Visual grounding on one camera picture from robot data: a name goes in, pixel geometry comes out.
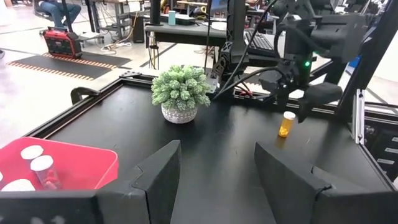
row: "caution stripe tape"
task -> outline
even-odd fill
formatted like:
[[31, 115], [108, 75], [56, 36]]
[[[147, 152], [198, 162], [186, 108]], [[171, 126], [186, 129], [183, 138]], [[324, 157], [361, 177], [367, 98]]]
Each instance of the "caution stripe tape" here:
[[54, 75], [60, 75], [63, 77], [69, 77], [69, 78], [78, 78], [80, 80], [87, 80], [87, 81], [92, 81], [94, 80], [94, 78], [85, 76], [85, 75], [78, 75], [78, 74], [74, 74], [74, 73], [68, 73], [68, 72], [61, 72], [61, 71], [57, 71], [57, 70], [52, 70], [52, 69], [48, 69], [48, 68], [40, 68], [40, 67], [36, 67], [36, 66], [31, 66], [31, 65], [24, 65], [21, 63], [17, 63], [17, 62], [10, 62], [7, 63], [8, 65], [11, 66], [15, 66], [15, 67], [19, 67], [19, 68], [26, 68], [29, 70], [35, 70], [38, 72], [46, 72], [46, 73], [51, 73]]
[[64, 61], [68, 61], [68, 62], [81, 63], [81, 64], [83, 64], [83, 65], [92, 65], [92, 66], [103, 67], [103, 68], [110, 68], [110, 69], [115, 69], [115, 68], [117, 68], [117, 66], [115, 66], [115, 65], [110, 65], [110, 64], [107, 64], [107, 63], [99, 63], [99, 62], [93, 62], [93, 61], [83, 60], [83, 59], [73, 59], [73, 58], [66, 58], [66, 57], [58, 57], [58, 56], [50, 55], [49, 53], [45, 53], [45, 54], [43, 54], [42, 56], [44, 56], [44, 57], [50, 57], [50, 58], [54, 58], [54, 59], [59, 59], [59, 60], [64, 60]]

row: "potted plant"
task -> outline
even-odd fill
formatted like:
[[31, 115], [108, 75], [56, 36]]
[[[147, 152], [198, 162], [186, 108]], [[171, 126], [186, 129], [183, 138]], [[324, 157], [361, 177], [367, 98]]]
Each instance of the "potted plant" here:
[[208, 90], [210, 86], [202, 68], [173, 65], [154, 79], [152, 103], [162, 105], [167, 121], [183, 124], [195, 118], [198, 105], [210, 105]]

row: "black tabletop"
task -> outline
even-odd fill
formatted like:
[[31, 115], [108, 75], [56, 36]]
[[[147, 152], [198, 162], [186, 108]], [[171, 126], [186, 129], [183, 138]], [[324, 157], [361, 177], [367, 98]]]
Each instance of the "black tabletop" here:
[[119, 172], [173, 139], [182, 142], [180, 185], [172, 223], [275, 223], [254, 164], [256, 141], [277, 144], [288, 155], [360, 186], [386, 190], [349, 131], [307, 118], [285, 140], [277, 138], [278, 113], [214, 102], [184, 125], [166, 121], [151, 105], [150, 90], [123, 86], [51, 139], [115, 150]]

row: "white pot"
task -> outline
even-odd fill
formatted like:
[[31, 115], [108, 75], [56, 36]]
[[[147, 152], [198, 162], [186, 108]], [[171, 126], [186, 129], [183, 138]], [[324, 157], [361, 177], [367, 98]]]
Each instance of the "white pot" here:
[[192, 110], [185, 110], [185, 111], [180, 111], [175, 109], [167, 110], [162, 105], [162, 113], [164, 118], [167, 121], [170, 121], [171, 123], [174, 124], [185, 124], [192, 121], [197, 115], [197, 112], [198, 108]]

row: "succulent plant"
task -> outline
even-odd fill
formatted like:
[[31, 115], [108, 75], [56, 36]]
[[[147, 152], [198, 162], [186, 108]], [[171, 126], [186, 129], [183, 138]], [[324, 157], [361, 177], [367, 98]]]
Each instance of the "succulent plant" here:
[[198, 105], [210, 105], [206, 92], [210, 90], [202, 68], [190, 65], [172, 65], [167, 72], [155, 78], [152, 85], [152, 103], [162, 104], [167, 110], [194, 109]]

